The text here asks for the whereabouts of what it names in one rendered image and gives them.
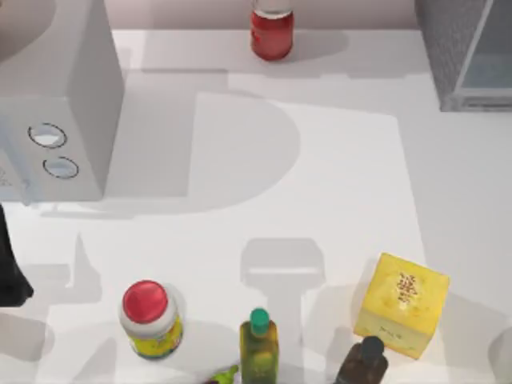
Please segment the yellow box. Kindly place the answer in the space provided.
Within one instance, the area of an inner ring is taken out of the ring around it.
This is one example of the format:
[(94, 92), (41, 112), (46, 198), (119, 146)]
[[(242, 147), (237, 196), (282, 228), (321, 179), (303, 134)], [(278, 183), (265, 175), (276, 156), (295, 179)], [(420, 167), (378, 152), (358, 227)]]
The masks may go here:
[(435, 334), (450, 277), (382, 253), (362, 300), (354, 333), (418, 359)]

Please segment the green-capped oil bottle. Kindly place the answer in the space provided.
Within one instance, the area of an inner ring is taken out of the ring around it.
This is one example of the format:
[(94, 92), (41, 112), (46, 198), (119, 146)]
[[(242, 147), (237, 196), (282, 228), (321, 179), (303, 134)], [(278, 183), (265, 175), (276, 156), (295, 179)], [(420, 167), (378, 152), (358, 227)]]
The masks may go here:
[(278, 328), (263, 308), (251, 311), (240, 325), (240, 367), (242, 384), (277, 384)]

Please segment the red-lidded white jar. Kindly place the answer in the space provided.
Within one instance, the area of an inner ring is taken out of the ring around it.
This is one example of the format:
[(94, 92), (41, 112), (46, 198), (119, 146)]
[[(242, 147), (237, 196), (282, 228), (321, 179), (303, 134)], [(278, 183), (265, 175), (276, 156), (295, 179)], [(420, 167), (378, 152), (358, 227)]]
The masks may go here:
[(140, 280), (124, 292), (119, 321), (133, 351), (157, 360), (176, 351), (183, 336), (183, 322), (171, 292), (154, 280)]

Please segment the small microwave knob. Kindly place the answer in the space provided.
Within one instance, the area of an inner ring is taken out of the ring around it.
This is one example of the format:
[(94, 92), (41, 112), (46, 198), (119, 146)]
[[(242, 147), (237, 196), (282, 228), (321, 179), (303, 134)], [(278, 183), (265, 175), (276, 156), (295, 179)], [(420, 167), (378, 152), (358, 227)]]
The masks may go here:
[(66, 157), (46, 159), (43, 161), (42, 166), (50, 176), (59, 179), (75, 178), (79, 172), (78, 165)]

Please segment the small green and purple object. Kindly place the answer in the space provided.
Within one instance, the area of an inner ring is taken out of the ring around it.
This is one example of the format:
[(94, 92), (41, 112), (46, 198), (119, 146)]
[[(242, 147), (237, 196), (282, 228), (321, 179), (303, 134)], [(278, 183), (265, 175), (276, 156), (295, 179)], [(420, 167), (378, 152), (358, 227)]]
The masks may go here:
[(238, 380), (239, 366), (232, 365), (222, 369), (209, 377), (203, 384), (236, 384)]

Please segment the large microwave knob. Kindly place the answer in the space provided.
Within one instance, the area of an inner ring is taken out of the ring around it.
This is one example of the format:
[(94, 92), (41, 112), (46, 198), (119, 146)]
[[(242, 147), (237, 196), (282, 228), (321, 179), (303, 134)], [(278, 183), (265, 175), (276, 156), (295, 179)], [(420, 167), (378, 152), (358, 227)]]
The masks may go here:
[(66, 133), (60, 127), (48, 122), (30, 126), (27, 133), (32, 142), (50, 150), (60, 148), (67, 142)]

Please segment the grey cabinet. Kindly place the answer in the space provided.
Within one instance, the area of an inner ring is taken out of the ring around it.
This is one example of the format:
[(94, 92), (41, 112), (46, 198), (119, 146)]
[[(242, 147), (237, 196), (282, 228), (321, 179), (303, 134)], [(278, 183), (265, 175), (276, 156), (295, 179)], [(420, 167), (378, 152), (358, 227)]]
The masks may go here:
[(443, 112), (512, 112), (512, 0), (414, 0)]

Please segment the pale microwave oven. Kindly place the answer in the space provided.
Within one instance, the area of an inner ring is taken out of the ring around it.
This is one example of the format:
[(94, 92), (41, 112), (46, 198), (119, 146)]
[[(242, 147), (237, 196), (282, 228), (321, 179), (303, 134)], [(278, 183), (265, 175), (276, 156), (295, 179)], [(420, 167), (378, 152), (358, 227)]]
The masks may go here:
[[(0, 202), (101, 199), (124, 90), (105, 0), (0, 0)], [(66, 144), (32, 142), (28, 128), (42, 122)], [(78, 175), (45, 172), (57, 157)]]

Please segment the red juice bottle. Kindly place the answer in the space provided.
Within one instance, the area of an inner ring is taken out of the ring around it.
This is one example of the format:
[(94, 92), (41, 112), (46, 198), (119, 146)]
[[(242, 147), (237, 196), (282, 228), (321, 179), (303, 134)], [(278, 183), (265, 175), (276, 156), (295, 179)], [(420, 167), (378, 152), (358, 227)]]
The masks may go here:
[(283, 59), (294, 40), (292, 0), (252, 0), (250, 45), (266, 61)]

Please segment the brown bottle with black cap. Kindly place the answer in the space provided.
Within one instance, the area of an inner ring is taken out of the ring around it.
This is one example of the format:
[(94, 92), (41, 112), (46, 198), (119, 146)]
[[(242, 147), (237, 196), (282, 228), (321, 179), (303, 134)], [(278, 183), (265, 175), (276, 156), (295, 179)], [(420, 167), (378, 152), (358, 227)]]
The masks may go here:
[(364, 337), (350, 348), (333, 384), (381, 384), (389, 367), (384, 350), (379, 337)]

